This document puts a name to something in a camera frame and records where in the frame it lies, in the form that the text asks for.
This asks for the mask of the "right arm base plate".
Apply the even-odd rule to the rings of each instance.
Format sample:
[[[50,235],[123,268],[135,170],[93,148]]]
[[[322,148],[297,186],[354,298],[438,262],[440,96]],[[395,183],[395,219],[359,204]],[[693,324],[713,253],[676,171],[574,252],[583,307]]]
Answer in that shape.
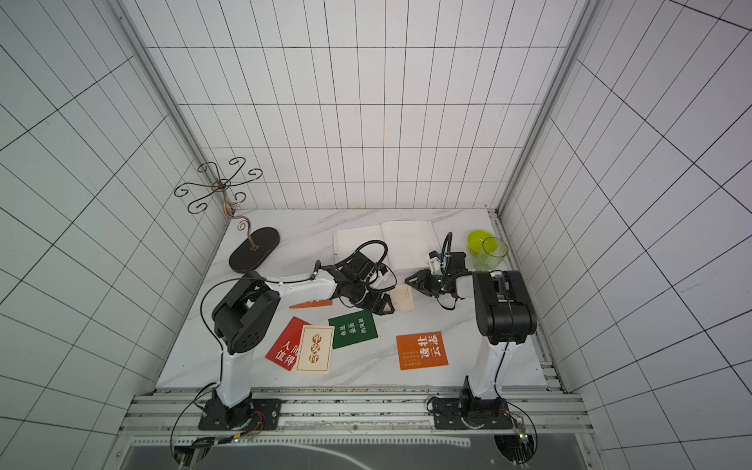
[[[504,399],[440,399],[427,401],[437,430],[511,430],[514,427]]]

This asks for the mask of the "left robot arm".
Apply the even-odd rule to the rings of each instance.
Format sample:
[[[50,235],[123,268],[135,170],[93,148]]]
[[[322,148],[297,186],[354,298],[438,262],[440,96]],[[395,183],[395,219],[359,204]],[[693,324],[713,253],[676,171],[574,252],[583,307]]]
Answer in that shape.
[[[248,271],[232,286],[211,313],[215,336],[222,346],[217,397],[233,409],[251,395],[251,350],[258,346],[280,309],[340,298],[375,315],[388,315],[394,305],[388,292],[396,276],[385,264],[353,254],[336,264],[316,264],[310,274],[266,278]]]

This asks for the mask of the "cream card red stripe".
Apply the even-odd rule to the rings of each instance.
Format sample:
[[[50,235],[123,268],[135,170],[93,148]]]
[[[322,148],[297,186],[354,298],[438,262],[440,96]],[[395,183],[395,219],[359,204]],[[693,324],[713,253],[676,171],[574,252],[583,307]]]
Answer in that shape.
[[[413,311],[415,309],[411,287],[405,284],[398,285],[389,292],[389,295],[396,311]]]

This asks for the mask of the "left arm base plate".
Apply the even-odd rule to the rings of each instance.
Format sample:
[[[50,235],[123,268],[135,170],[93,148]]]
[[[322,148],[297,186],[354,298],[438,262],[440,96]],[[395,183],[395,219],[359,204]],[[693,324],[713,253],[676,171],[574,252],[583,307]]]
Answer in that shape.
[[[248,398],[235,407],[227,407],[212,397],[204,405],[198,428],[219,432],[273,431],[277,429],[282,405],[281,399]]]

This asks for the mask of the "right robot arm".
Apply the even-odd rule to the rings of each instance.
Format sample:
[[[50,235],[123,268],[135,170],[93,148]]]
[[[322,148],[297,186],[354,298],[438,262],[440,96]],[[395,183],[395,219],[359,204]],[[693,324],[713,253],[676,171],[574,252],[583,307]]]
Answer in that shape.
[[[438,273],[424,268],[405,278],[405,284],[431,298],[450,296],[456,301],[471,300],[482,337],[479,354],[471,373],[465,377],[460,401],[501,398],[503,376],[516,350],[533,336],[538,317],[517,270],[467,270],[460,252],[443,254]]]

